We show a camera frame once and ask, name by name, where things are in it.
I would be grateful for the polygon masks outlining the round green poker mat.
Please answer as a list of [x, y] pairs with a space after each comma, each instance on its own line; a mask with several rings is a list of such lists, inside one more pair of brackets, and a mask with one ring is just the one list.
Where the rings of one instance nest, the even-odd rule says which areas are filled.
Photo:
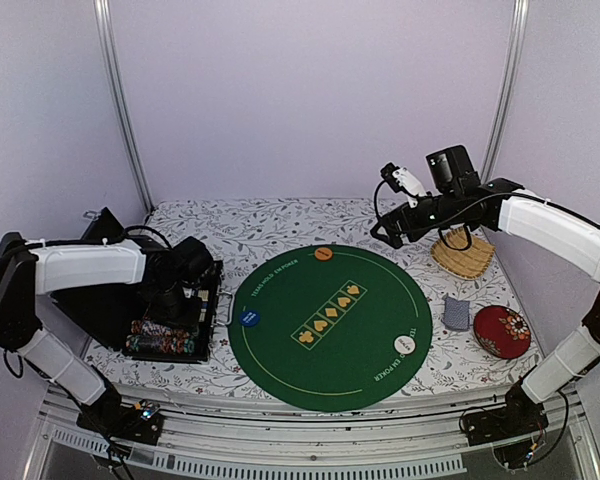
[[[318, 247], [334, 256], [319, 261]], [[260, 322], [241, 326], [255, 310]], [[400, 335], [416, 349], [401, 355]], [[319, 412], [359, 410], [397, 393], [418, 373], [433, 336], [429, 303], [389, 259], [343, 245], [297, 248], [256, 268], [238, 287], [228, 328], [241, 370], [269, 395]]]

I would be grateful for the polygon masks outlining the floral white tablecloth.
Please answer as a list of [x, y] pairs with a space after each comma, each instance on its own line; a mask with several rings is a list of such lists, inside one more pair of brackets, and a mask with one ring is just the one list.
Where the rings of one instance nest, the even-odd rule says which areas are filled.
[[[517, 359], [499, 359], [483, 350], [472, 332], [454, 332], [442, 323], [447, 296], [467, 301], [472, 313], [489, 305], [521, 309], [498, 262], [477, 280], [460, 279], [432, 260], [433, 237], [394, 250], [370, 237], [374, 221], [372, 203], [365, 199], [163, 202], [146, 220], [171, 243], [187, 236], [203, 241], [224, 263], [222, 287], [228, 292], [236, 291], [257, 266], [275, 255], [321, 243], [368, 249], [404, 268], [431, 307], [433, 342], [424, 366], [395, 399], [507, 386], [541, 360], [537, 345]], [[96, 341], [90, 342], [84, 357], [118, 385], [212, 399], [271, 398], [242, 372], [224, 328], [215, 330], [210, 359], [204, 364], [131, 360]]]

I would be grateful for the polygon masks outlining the blue playing card deck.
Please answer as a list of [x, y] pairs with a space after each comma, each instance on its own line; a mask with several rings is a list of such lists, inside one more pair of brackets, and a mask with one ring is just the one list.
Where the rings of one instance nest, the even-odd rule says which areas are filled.
[[444, 297], [442, 323], [452, 331], [468, 331], [470, 327], [470, 302], [446, 295]]

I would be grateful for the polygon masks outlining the red floral round pouch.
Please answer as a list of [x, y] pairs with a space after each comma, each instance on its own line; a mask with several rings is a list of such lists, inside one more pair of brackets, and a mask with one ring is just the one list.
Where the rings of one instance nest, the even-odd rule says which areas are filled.
[[531, 331], [516, 311], [499, 305], [487, 306], [474, 317], [473, 332], [488, 353], [501, 359], [522, 356], [531, 345]]

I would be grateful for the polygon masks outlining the chip row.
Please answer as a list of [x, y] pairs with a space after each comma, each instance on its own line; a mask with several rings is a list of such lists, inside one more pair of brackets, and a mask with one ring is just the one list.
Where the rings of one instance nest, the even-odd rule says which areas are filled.
[[192, 354], [196, 348], [194, 338], [173, 336], [130, 335], [126, 338], [126, 349], [137, 353]]
[[131, 334], [142, 336], [164, 336], [188, 338], [190, 333], [182, 329], [174, 329], [150, 320], [134, 320], [131, 322]]

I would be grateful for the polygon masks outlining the orange big blind button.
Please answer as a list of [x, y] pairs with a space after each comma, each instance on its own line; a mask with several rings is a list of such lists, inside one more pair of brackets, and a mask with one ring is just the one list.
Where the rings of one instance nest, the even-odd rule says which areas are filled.
[[334, 253], [329, 247], [318, 247], [314, 251], [314, 256], [319, 261], [329, 261], [333, 258]]

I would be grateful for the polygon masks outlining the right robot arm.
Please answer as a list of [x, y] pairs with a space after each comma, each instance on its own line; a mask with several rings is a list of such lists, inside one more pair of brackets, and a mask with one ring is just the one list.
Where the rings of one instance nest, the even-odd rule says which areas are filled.
[[404, 167], [381, 169], [382, 184], [407, 200], [379, 214], [371, 234], [395, 249], [457, 225], [527, 241], [519, 254], [502, 258], [547, 354], [498, 412], [497, 427], [517, 436], [534, 422], [537, 405], [600, 362], [600, 224], [512, 180], [481, 179], [462, 145], [434, 152], [426, 163], [434, 192]]

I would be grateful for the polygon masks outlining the blue small blind button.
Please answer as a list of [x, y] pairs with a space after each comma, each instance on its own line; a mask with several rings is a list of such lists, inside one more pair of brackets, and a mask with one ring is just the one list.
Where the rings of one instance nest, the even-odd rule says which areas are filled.
[[255, 310], [245, 310], [240, 314], [239, 323], [241, 326], [251, 328], [260, 322], [261, 316]]

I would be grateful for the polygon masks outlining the lower near chip row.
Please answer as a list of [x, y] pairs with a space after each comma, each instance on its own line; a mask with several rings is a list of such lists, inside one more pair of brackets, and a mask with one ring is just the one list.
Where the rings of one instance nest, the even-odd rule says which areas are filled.
[[137, 353], [192, 354], [196, 348], [194, 338], [173, 336], [130, 335], [126, 338], [126, 349]]

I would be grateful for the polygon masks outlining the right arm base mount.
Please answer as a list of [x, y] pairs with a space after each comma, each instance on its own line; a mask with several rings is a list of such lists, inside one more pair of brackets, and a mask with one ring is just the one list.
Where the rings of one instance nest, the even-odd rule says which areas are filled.
[[523, 468], [531, 463], [548, 425], [543, 404], [534, 403], [528, 398], [522, 389], [521, 380], [506, 393], [503, 406], [463, 413], [459, 420], [460, 430], [467, 436], [470, 446], [524, 434], [539, 434], [538, 440], [526, 440], [494, 450], [496, 461], [507, 469]]

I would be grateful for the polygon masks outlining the left aluminium frame post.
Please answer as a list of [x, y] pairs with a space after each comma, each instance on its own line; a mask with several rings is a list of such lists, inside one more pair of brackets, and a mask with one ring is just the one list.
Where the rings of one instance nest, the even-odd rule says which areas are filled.
[[140, 202], [144, 211], [149, 214], [155, 209], [155, 204], [151, 195], [145, 169], [140, 158], [137, 141], [133, 131], [131, 115], [126, 101], [115, 44], [110, 2], [107, 0], [95, 0], [93, 5], [105, 73], [111, 91], [114, 112], [121, 132], [124, 151], [129, 162], [132, 179]]

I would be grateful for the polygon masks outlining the white dealer button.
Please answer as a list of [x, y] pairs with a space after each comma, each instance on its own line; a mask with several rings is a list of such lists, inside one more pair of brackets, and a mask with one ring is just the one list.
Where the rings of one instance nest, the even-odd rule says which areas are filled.
[[415, 351], [416, 343], [410, 336], [400, 335], [394, 340], [394, 348], [401, 355], [410, 355]]

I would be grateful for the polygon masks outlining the black poker chip case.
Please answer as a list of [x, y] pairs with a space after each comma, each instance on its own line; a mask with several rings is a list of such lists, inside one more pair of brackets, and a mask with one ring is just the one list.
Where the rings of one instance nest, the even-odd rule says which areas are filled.
[[[209, 357], [209, 341], [218, 301], [223, 262], [215, 260], [205, 244], [191, 236], [172, 246], [149, 227], [123, 227], [107, 208], [102, 209], [83, 233], [84, 240], [125, 236], [138, 243], [147, 255], [142, 279], [137, 284], [105, 284], [60, 290], [52, 294], [55, 305], [74, 323], [105, 347], [136, 360], [200, 363]], [[196, 348], [192, 354], [169, 355], [137, 353], [126, 349], [131, 334], [131, 322], [148, 320], [146, 303], [139, 287], [157, 280], [166, 286], [175, 280], [183, 284], [185, 295], [195, 295], [203, 301], [199, 330], [190, 333]]]

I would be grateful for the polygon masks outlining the upper near chip row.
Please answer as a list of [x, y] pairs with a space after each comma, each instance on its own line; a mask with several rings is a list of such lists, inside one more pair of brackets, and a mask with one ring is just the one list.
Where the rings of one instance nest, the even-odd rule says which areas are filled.
[[131, 334], [142, 336], [164, 336], [188, 338], [190, 333], [182, 329], [174, 329], [150, 320], [134, 320], [131, 322]]

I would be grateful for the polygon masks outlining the right aluminium frame post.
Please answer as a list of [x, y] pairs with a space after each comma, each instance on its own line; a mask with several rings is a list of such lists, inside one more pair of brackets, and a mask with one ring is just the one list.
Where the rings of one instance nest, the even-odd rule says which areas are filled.
[[482, 180], [491, 179], [495, 171], [518, 76], [528, 13], [528, 0], [515, 0], [513, 2], [513, 13], [509, 28], [503, 76], [496, 103], [496, 110], [486, 145], [484, 161], [480, 171]]

